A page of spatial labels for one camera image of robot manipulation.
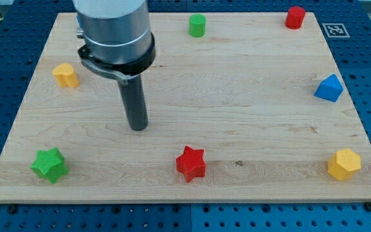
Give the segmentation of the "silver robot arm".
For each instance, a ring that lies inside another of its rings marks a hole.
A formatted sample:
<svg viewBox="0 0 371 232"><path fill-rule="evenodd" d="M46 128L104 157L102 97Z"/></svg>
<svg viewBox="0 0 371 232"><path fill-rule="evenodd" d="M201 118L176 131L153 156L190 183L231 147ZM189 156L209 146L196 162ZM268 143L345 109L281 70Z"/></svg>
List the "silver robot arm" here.
<svg viewBox="0 0 371 232"><path fill-rule="evenodd" d="M85 45L78 50L87 69L122 85L155 59L146 0L73 0Z"/></svg>

